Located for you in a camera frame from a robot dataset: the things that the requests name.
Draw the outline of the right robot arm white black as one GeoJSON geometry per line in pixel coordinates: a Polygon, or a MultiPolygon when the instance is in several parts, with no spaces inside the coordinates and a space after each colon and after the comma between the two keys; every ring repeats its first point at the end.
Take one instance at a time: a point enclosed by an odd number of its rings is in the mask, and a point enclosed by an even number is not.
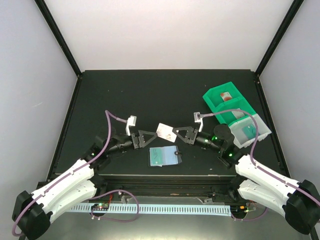
{"type": "Polygon", "coordinates": [[[297,232],[308,235],[320,220],[320,194],[309,180],[297,181],[252,159],[234,144],[234,135],[226,124],[214,127],[213,134],[197,128],[175,127],[173,133],[184,143],[213,150],[236,177],[227,189],[234,202],[251,200],[271,209],[297,232]]]}

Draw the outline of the black card holder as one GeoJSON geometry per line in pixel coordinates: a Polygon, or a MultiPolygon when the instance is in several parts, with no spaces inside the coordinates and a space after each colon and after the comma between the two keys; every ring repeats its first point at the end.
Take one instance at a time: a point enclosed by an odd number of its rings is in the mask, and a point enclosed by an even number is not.
{"type": "Polygon", "coordinates": [[[179,150],[177,145],[171,146],[163,146],[162,148],[163,154],[163,166],[174,166],[182,163],[182,152],[179,150]]]}

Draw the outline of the white card black stripe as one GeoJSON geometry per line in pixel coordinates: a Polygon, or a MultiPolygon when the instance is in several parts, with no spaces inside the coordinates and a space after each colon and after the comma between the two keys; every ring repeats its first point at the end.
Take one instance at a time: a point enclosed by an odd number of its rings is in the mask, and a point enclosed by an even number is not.
{"type": "Polygon", "coordinates": [[[163,123],[159,123],[156,129],[156,134],[159,138],[174,143],[177,139],[177,135],[173,132],[173,127],[163,123]]]}

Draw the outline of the teal credit card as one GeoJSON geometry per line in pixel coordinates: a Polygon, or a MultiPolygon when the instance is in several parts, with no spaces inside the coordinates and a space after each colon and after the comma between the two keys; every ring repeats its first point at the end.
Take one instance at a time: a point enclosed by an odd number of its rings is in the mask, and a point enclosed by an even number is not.
{"type": "Polygon", "coordinates": [[[257,129],[254,124],[246,125],[242,128],[242,132],[248,140],[254,139],[257,134],[257,129]]]}
{"type": "Polygon", "coordinates": [[[151,167],[163,166],[163,150],[161,147],[151,147],[149,149],[149,164],[151,167]]]}

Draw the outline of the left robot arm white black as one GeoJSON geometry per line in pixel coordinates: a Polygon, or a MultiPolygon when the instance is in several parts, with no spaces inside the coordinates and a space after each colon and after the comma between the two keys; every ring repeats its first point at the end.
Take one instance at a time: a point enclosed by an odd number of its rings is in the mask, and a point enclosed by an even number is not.
{"type": "Polygon", "coordinates": [[[144,130],[129,135],[100,131],[94,144],[68,170],[41,188],[31,193],[24,190],[16,197],[12,234],[36,240],[70,208],[89,199],[103,199],[108,188],[99,171],[110,163],[110,156],[145,148],[157,136],[144,130]]]}

